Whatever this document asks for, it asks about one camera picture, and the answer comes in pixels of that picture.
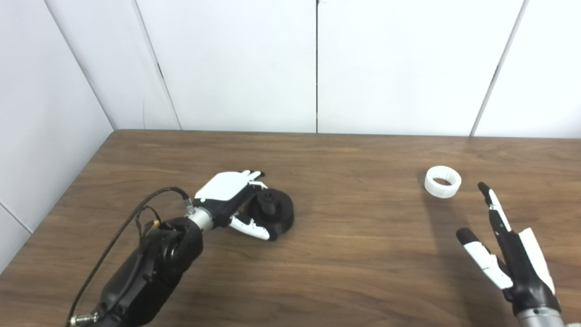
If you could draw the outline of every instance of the wall seam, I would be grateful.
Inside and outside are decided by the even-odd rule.
[[[18,219],[18,218],[16,217],[16,215],[15,215],[15,214],[14,214],[12,211],[10,211],[10,210],[9,210],[9,209],[8,209],[8,208],[7,208],[7,207],[4,205],[4,203],[2,203],[2,201],[0,201],[0,207],[4,208],[4,210],[6,210],[6,212],[7,212],[7,213],[8,213],[10,216],[12,216],[12,218],[14,218],[14,220],[16,220],[16,222],[17,222],[17,223],[18,223],[20,226],[22,226],[22,228],[24,228],[24,229],[25,229],[25,230],[26,230],[26,231],[27,231],[29,234],[32,234],[32,233],[33,233],[33,231],[32,231],[30,228],[28,228],[28,226],[26,226],[26,225],[25,225],[25,224],[24,224],[22,221],[20,221],[20,219]]]
[[[494,86],[496,85],[496,81],[498,80],[498,76],[500,75],[500,71],[504,65],[504,61],[506,60],[506,57],[508,56],[508,51],[510,50],[512,42],[514,41],[514,38],[517,34],[518,27],[521,25],[521,20],[525,14],[526,6],[528,4],[529,4],[529,0],[523,0],[522,5],[521,5],[521,9],[519,10],[518,15],[517,15],[517,19],[515,20],[514,25],[512,26],[512,30],[511,30],[510,34],[508,35],[507,43],[504,46],[503,53],[500,55],[500,59],[498,60],[498,65],[496,66],[496,69],[494,70],[494,74],[492,75],[492,79],[490,81],[490,84],[488,85],[488,89],[486,90],[486,94],[484,95],[484,99],[482,100],[482,103],[480,105],[480,109],[478,110],[478,114],[476,116],[476,119],[474,120],[474,124],[472,125],[472,130],[470,131],[470,135],[469,135],[470,137],[473,137],[474,134],[476,134],[476,130],[478,129],[478,125],[480,124],[480,119],[482,118],[482,115],[484,114],[484,110],[486,109],[486,106],[488,105],[488,100],[490,99],[490,96],[492,95],[492,91],[494,90]]]
[[[87,84],[89,84],[89,88],[91,88],[91,91],[93,92],[93,95],[95,96],[95,99],[97,100],[97,103],[99,104],[99,106],[101,106],[101,110],[103,110],[103,113],[105,114],[105,117],[109,121],[109,124],[111,124],[111,128],[114,131],[117,130],[118,129],[117,124],[115,124],[115,121],[113,120],[111,115],[105,109],[105,106],[103,105],[103,101],[101,101],[101,99],[99,98],[99,95],[95,91],[95,86],[91,82],[91,78],[90,78],[87,70],[81,64],[81,61],[79,60],[77,54],[75,53],[73,47],[71,46],[71,42],[69,41],[69,39],[65,35],[64,30],[63,30],[62,26],[60,25],[58,19],[56,18],[56,15],[55,15],[54,11],[52,10],[51,5],[48,3],[48,1],[49,0],[44,0],[44,4],[45,4],[46,8],[48,9],[48,12],[51,14],[52,20],[55,22],[56,27],[59,29],[60,35],[62,35],[64,42],[69,47],[69,51],[71,52],[71,54],[73,54],[73,58],[75,59],[75,61],[77,62],[77,65],[81,69],[81,72],[83,73],[83,76],[85,77],[85,80],[87,81]]]
[[[319,133],[319,0],[315,0],[315,133]]]
[[[178,127],[180,128],[180,130],[183,130],[182,124],[180,122],[180,117],[178,116],[178,113],[175,110],[174,101],[171,98],[170,90],[167,88],[167,83],[166,83],[166,79],[163,77],[162,68],[159,65],[159,61],[157,61],[157,55],[155,53],[155,49],[153,49],[153,44],[151,42],[151,38],[149,37],[149,33],[147,31],[147,28],[145,27],[144,18],[141,15],[141,10],[139,8],[139,5],[137,4],[137,0],[131,0],[131,3],[133,5],[133,11],[135,12],[135,17],[137,18],[137,21],[139,23],[139,27],[141,28],[141,33],[143,34],[145,43],[146,43],[147,48],[149,50],[149,54],[151,55],[152,60],[153,60],[153,64],[155,65],[155,71],[157,72],[158,79],[160,80],[160,82],[163,86],[162,87],[163,92],[165,93],[167,99],[170,102],[171,110],[174,112],[175,122],[178,124]]]

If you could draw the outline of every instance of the black fingertip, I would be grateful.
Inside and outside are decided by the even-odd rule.
[[[491,205],[492,199],[490,198],[490,187],[488,187],[488,185],[484,184],[483,182],[480,182],[478,183],[478,189],[480,190],[480,192],[482,192],[486,204]]]
[[[478,237],[470,230],[470,228],[463,227],[456,231],[456,238],[464,246],[468,243],[479,242]]]

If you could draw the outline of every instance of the black robotic forearm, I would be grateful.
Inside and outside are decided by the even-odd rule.
[[[194,197],[178,188],[162,189],[144,200],[106,248],[79,291],[67,319],[67,327],[139,327],[148,324],[170,297],[183,273],[202,253],[202,235],[215,227],[234,229],[259,239],[274,241],[288,231],[294,221],[293,203],[284,192],[257,182],[264,173],[252,170],[216,174]],[[165,190],[179,190],[187,216],[174,218],[141,235],[138,213],[146,202]],[[247,203],[246,212],[238,209]],[[75,315],[78,299],[119,234],[137,215],[139,247],[107,282],[101,299],[89,315]]]
[[[163,222],[145,236],[140,248],[133,251],[103,288],[93,312],[98,313],[99,320],[81,326],[148,324],[202,250],[202,230],[194,221],[180,217]]]

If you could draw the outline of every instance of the white wall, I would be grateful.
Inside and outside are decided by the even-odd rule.
[[[315,0],[138,0],[184,129],[315,132]]]
[[[318,130],[467,136],[522,0],[322,0]]]
[[[42,0],[0,2],[0,44],[1,271],[112,128]]]
[[[47,0],[119,129],[179,129],[132,0]]]
[[[529,2],[476,136],[581,138],[580,17],[579,1]]]

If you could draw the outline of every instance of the metal connector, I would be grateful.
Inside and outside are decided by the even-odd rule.
[[[72,316],[70,323],[71,326],[79,326],[85,322],[97,322],[97,320],[99,320],[99,313],[95,312],[94,314],[90,314],[90,315],[76,315],[76,316]]]
[[[193,209],[192,199],[187,198],[186,200],[184,200],[184,204],[185,204],[185,210],[187,211],[188,215],[193,214],[194,209]]]

